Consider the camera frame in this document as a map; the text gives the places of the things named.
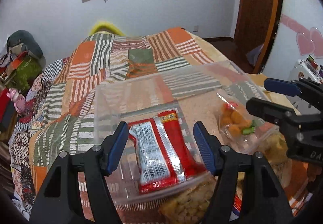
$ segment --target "snack bag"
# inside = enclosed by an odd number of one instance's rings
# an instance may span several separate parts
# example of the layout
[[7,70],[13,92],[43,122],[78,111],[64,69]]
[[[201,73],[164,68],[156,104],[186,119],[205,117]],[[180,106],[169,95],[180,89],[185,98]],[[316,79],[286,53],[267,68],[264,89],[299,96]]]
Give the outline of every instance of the snack bag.
[[218,125],[219,131],[231,140],[255,133],[256,121],[246,108],[231,96],[219,95]]
[[287,149],[285,138],[278,130],[258,147],[258,150],[265,155],[283,188],[289,185],[292,174],[292,160],[286,155]]
[[[169,199],[159,207],[170,224],[197,224],[203,218],[213,196],[216,180],[207,180]],[[235,195],[233,210],[239,214],[241,200]]]
[[185,145],[175,110],[128,125],[136,148],[140,193],[182,183],[206,170]]

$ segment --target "orange snack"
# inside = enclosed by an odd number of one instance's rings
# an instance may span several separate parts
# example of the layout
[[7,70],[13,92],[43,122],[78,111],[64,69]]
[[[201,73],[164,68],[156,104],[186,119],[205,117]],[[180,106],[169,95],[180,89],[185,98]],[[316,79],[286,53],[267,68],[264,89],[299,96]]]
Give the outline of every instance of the orange snack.
[[223,116],[220,121],[220,127],[232,124],[230,116]]
[[230,125],[228,130],[232,137],[237,137],[241,135],[241,130],[237,125]]
[[232,109],[226,109],[224,112],[222,112],[222,117],[228,116],[230,117],[232,115],[233,110]]
[[251,127],[251,124],[252,124],[252,120],[244,119],[240,124],[238,124],[238,127],[240,130],[242,130],[242,129]]
[[228,110],[227,105],[226,104],[222,104],[221,105],[221,113],[224,113],[226,110]]
[[245,121],[243,116],[236,110],[234,110],[231,114],[231,119],[234,124],[241,124]]

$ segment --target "red snack package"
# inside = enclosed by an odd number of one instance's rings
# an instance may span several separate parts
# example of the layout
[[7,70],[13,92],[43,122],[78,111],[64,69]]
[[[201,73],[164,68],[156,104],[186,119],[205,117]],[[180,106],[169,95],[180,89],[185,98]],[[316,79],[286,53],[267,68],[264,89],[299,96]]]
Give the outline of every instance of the red snack package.
[[206,170],[195,162],[185,145],[174,110],[129,123],[129,138],[136,148],[140,193],[184,182]]

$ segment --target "patchwork quilt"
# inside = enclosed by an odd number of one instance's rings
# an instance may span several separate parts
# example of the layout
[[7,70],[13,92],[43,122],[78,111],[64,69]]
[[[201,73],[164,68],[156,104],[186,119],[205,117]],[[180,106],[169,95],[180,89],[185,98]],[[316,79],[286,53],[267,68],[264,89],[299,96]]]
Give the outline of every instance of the patchwork quilt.
[[[93,100],[95,87],[103,80],[113,83],[223,60],[227,58],[211,44],[177,27],[141,37],[96,33],[69,58],[50,64],[28,93],[27,116],[18,121],[10,139],[15,189],[26,211],[30,214],[35,195],[61,151],[77,154],[93,146]],[[85,216],[91,219],[82,176],[79,185]],[[134,218],[131,223],[162,223],[157,212],[160,203],[119,206],[117,210],[124,223]]]

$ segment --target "clear plastic box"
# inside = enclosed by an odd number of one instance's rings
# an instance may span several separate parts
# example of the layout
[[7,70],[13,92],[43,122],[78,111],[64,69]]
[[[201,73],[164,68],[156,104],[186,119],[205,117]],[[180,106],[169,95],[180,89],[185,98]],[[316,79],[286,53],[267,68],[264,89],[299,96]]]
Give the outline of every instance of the clear plastic box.
[[[259,120],[261,130],[243,141],[223,139],[218,130],[215,110],[217,90],[222,89],[246,104],[251,97],[267,100],[263,92],[233,62],[222,61],[200,66],[189,66],[156,74],[109,83],[96,87],[94,142],[102,143],[112,135],[120,121],[133,122],[174,109],[179,117],[186,146],[197,162],[200,153],[193,137],[193,126],[202,121],[210,134],[218,137],[238,152],[253,153],[274,126]],[[108,188],[115,204],[141,203],[176,194],[203,181],[207,174],[190,179],[172,188],[139,194],[139,170],[135,148],[128,140],[117,170],[107,178]]]

